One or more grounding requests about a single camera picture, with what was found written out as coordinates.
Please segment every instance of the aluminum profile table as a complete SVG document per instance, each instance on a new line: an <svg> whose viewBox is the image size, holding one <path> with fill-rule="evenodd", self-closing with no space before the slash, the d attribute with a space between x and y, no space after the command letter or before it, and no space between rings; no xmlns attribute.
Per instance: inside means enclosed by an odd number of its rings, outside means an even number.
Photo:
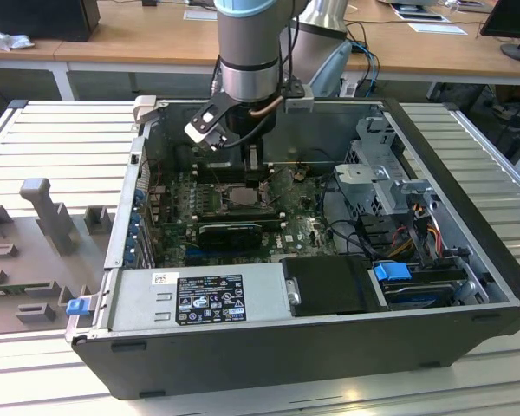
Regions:
<svg viewBox="0 0 520 416"><path fill-rule="evenodd" d="M17 101L4 112L0 205L13 222L0 224L0 244L15 247L16 254L0 257L0 274L10 287L52 283L53 289L34 297L27 292L0 296L0 333L65 328L65 302L100 287L109 235L91 235L84 214L89 206L105 207L114 220L137 135L133 103L127 101ZM57 255L36 222L33 205L19 194L28 178L48 179L50 198L67 208L75 242L69 256ZM46 304L48 319L21 322L17 313L27 304Z"/></svg>
<svg viewBox="0 0 520 416"><path fill-rule="evenodd" d="M520 173L460 111L441 104L403 108L520 263ZM423 178L413 156L406 159Z"/></svg>
<svg viewBox="0 0 520 416"><path fill-rule="evenodd" d="M48 178L69 214L89 205L115 212L138 129L131 101L29 101L0 118L0 205L35 215L18 193L26 178Z"/></svg>
<svg viewBox="0 0 520 416"><path fill-rule="evenodd" d="M55 110L56 104L49 106L50 112L60 111ZM29 107L45 105L35 102ZM66 105L75 107L74 103ZM516 171L461 114L437 105L405 109L520 261L520 227L514 227L520 224L520 211L507 215L509 210L520 210ZM84 114L85 110L81 107L74 112ZM114 159L109 163L117 166ZM413 169L419 172L414 163ZM484 342L450 368L136 401L112 398L72 352L61 330L0 336L0 415L56 416L61 412L124 416L520 415L520 332Z"/></svg>

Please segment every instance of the blue tab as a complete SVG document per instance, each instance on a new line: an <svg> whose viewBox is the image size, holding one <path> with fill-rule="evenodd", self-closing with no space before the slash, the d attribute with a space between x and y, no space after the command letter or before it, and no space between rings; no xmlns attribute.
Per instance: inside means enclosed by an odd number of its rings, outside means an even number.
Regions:
<svg viewBox="0 0 520 416"><path fill-rule="evenodd" d="M90 299L82 298L82 299L71 299L68 302L68 307L66 308L66 314L68 316L71 315L90 315Z"/></svg>
<svg viewBox="0 0 520 416"><path fill-rule="evenodd" d="M142 201L145 198L145 193L141 189L135 189L135 201Z"/></svg>
<svg viewBox="0 0 520 416"><path fill-rule="evenodd" d="M410 280L412 275L405 263L380 263L374 267L374 272L379 281L381 280Z"/></svg>

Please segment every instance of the white cable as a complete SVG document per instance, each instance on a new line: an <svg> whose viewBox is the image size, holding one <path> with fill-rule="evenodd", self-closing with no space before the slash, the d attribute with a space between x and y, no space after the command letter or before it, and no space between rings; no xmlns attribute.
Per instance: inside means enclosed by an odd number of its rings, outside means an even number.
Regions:
<svg viewBox="0 0 520 416"><path fill-rule="evenodd" d="M452 16L454 13L457 13L458 8L460 7L458 0L438 0L438 4L449 10L449 14L445 15L447 17Z"/></svg>

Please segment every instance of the barcode sticker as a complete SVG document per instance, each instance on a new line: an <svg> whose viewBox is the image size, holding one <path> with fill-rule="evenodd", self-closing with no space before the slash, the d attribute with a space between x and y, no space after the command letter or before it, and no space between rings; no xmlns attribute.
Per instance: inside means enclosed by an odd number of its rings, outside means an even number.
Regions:
<svg viewBox="0 0 520 416"><path fill-rule="evenodd" d="M166 273L153 273L152 284L175 284L179 278L178 271L169 271Z"/></svg>

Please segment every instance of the robotic arm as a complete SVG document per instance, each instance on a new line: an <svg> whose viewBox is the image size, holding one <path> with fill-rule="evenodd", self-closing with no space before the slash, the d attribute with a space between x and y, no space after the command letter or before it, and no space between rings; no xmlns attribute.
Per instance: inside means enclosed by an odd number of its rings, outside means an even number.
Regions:
<svg viewBox="0 0 520 416"><path fill-rule="evenodd" d="M293 75L310 82L318 96L333 92L351 49L343 22L347 3L348 0L215 0L218 65L224 92L212 96L192 117L185 132L195 143L213 151L261 141L262 135L276 124L273 110L289 93L284 85L283 62L290 60L283 59L281 45L294 46L285 50L285 55L292 53ZM294 31L291 42L282 35L288 25ZM221 121L239 139L228 140Z"/></svg>

